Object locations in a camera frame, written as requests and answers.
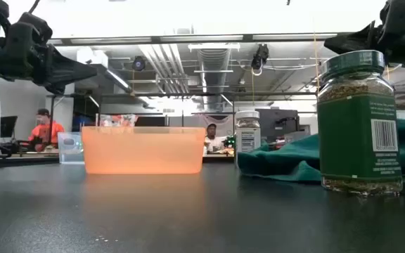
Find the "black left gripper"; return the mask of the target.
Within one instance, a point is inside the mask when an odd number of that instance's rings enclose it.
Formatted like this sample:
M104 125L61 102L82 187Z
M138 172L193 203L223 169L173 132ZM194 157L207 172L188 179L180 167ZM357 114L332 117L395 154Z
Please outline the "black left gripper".
M0 78L6 81L29 80L52 94L64 94L68 84L97 75L96 68L63 56L53 45L11 50L3 42L0 39Z

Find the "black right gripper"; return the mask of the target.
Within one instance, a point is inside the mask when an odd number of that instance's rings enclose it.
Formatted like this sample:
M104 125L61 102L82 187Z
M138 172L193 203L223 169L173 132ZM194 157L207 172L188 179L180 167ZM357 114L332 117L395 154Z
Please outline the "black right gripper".
M387 0L380 19L381 31L380 26L376 27L375 21L372 21L358 32L343 32L326 39L324 46L341 56L385 57L387 63L405 67L405 0ZM378 51L369 49L375 46L377 40Z

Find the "orange plastic bin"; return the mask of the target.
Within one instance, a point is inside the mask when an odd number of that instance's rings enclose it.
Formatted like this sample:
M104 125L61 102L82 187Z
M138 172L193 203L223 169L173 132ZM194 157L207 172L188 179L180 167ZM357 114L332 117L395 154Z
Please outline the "orange plastic bin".
M82 129L88 174L197 174L205 129L165 126L86 126Z

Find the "white-lidded spice jar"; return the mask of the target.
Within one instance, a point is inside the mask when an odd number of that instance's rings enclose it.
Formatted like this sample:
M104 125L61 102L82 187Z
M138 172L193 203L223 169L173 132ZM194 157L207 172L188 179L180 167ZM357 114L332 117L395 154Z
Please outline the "white-lidded spice jar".
M259 112L243 110L235 114L236 120L236 163L241 153L248 153L261 145Z

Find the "person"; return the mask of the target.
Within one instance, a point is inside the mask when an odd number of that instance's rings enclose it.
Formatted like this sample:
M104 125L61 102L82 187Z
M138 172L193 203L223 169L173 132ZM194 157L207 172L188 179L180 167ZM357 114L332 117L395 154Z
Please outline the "person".
M225 136L217 136L217 125L211 123L206 128L205 149L206 153L214 153L224 149Z
M46 148L57 148L58 133L65 131L63 125L51 120L50 112L46 108L38 109L36 118L37 125L28 138L34 151L43 152Z

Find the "black monitor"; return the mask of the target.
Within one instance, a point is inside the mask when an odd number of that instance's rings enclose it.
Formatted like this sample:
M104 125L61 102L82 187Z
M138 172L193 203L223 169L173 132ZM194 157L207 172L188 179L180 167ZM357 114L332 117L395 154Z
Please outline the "black monitor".
M0 137L11 138L14 135L17 116L0 117Z

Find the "clear plastic bin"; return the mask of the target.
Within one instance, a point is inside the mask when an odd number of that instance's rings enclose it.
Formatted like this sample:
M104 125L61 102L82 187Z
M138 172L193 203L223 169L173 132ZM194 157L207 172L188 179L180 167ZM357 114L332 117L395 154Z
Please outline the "clear plastic bin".
M81 133L58 133L58 151L61 164L84 164L84 146Z

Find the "black neighbouring table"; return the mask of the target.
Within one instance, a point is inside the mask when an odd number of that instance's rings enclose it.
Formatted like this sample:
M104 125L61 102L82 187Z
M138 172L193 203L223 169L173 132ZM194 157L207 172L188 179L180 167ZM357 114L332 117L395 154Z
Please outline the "black neighbouring table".
M22 167L41 164L58 164L59 157L10 157L0 158L0 168Z

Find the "black equipment cabinet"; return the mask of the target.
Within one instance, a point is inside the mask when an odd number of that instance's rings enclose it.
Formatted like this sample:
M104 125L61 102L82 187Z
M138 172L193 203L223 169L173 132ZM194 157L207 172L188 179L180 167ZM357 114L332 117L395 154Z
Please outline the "black equipment cabinet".
M268 143L300 128L296 110L256 109L256 111L259 113L261 139Z

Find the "green cloth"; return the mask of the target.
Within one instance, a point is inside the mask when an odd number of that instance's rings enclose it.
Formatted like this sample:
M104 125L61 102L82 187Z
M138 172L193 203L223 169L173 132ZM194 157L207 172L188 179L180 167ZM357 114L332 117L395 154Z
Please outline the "green cloth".
M399 119L397 127L405 183L405 119ZM306 136L278 150L270 150L263 145L249 153L238 153L237 165L241 173L247 176L287 182L320 182L319 136Z

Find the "overhead rig frame beam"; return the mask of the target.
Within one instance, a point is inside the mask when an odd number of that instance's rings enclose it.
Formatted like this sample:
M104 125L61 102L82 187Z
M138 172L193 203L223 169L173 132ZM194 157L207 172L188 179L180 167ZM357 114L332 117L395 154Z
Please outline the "overhead rig frame beam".
M341 33L283 33L283 34L175 34L140 37L82 37L55 38L49 43L57 46L118 46L133 44L203 44L324 41Z

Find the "ceiling ventilation duct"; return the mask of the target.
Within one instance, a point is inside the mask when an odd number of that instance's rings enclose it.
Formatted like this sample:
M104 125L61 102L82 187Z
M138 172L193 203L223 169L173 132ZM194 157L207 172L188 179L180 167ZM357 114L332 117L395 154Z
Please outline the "ceiling ventilation duct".
M231 49L207 48L198 51L200 78L205 93L222 93L228 74Z

